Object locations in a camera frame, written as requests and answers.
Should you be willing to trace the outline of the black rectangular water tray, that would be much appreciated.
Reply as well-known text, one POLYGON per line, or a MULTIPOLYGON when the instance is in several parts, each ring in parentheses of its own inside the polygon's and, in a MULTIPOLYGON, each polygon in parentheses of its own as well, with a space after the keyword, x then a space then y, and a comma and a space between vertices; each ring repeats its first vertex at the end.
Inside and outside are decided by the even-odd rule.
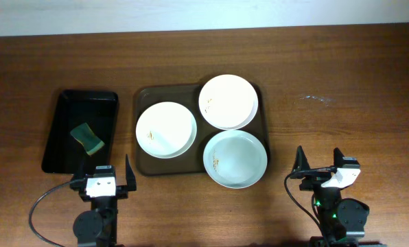
POLYGON ((118 108, 118 95, 112 91, 63 90, 58 95, 42 170, 50 174, 74 174, 82 167, 85 173, 92 174, 97 166, 109 164, 118 108), (71 136, 71 131, 82 124, 87 124, 104 142, 92 155, 71 136))

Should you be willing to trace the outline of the brown plastic serving tray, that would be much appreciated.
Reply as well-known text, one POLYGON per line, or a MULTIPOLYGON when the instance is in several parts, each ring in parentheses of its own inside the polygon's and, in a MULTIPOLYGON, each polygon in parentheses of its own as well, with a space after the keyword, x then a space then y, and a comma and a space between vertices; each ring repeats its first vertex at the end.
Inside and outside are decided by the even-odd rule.
POLYGON ((150 106, 160 102, 176 102, 188 108, 196 118, 198 133, 192 146, 174 158, 156 158, 136 144, 135 161, 137 170, 144 176, 205 173, 202 155, 207 142, 221 130, 205 121, 198 107, 201 84, 179 84, 143 88, 135 95, 134 122, 150 106))

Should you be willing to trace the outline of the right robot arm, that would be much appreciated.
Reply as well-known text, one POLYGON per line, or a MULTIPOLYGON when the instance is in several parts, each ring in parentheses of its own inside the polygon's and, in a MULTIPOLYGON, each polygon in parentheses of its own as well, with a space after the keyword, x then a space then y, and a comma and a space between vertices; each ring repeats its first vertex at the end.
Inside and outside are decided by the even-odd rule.
POLYGON ((317 225, 321 236, 311 237, 309 246, 376 247, 379 242, 361 242, 370 213, 367 204, 353 198, 343 198, 341 191, 350 187, 360 175, 358 160, 334 149, 334 164, 311 168, 301 146, 296 149, 292 171, 284 178, 284 188, 293 203, 317 225), (311 211, 303 207, 288 188, 289 179, 298 179, 301 191, 312 192, 311 211))

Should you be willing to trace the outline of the white plate top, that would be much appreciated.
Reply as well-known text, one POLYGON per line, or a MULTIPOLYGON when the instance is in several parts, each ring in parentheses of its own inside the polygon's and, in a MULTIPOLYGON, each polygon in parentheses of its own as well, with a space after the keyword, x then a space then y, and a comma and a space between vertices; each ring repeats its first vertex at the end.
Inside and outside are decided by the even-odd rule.
POLYGON ((198 97, 204 119, 221 130, 237 130, 248 125, 259 108, 253 85, 242 77, 218 75, 204 84, 198 97))

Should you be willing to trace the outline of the pale blue plate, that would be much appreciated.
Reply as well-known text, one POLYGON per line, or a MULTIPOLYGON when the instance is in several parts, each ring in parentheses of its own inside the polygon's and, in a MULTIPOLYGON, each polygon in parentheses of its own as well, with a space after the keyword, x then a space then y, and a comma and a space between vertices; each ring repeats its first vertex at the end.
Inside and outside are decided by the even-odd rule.
POLYGON ((258 138, 242 130, 226 130, 206 144, 202 160, 208 175, 217 184, 243 189, 265 174, 268 155, 258 138))

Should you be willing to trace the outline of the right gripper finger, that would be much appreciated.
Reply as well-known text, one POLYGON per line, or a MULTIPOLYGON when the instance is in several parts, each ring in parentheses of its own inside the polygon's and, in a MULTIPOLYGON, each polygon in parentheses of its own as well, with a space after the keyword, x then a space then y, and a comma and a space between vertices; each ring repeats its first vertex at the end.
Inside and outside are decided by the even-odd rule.
POLYGON ((334 167, 341 168, 345 163, 344 154, 339 148, 334 149, 334 167))
POLYGON ((307 170, 310 170, 310 166, 307 161, 307 157, 303 151, 303 148, 300 145, 296 149, 296 158, 294 165, 292 167, 292 172, 302 172, 307 170))

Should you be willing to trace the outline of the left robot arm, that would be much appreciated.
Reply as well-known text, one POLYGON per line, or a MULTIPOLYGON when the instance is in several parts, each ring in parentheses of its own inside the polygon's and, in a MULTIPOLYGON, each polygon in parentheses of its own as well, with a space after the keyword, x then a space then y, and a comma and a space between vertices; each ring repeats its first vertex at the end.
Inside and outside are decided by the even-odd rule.
POLYGON ((126 184, 118 185, 112 165, 97 166, 93 174, 84 172, 81 165, 73 175, 70 188, 78 192, 91 209, 84 211, 73 223, 73 233, 78 246, 112 247, 117 243, 117 219, 119 200, 128 198, 130 191, 137 190, 135 174, 130 160, 125 158, 126 184))

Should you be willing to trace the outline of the white plate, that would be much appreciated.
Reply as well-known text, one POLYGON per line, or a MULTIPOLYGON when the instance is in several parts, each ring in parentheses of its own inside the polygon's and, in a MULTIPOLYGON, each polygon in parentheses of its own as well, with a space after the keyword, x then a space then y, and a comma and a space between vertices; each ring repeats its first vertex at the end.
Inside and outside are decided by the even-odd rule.
POLYGON ((194 115, 175 102, 150 106, 140 115, 135 128, 140 148, 150 156, 162 159, 185 153, 194 143, 197 132, 194 115))
POLYGON ((242 77, 218 75, 204 84, 198 97, 204 119, 221 130, 237 130, 248 125, 259 108, 253 85, 242 77))

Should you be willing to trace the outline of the green and yellow sponge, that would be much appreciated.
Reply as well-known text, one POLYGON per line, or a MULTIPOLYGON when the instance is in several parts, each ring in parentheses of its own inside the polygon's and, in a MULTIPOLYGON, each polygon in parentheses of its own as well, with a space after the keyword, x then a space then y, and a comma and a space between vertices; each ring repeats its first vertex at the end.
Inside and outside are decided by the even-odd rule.
POLYGON ((92 156, 101 150, 105 143, 91 130, 87 123, 82 123, 75 127, 70 135, 82 145, 84 151, 92 156))

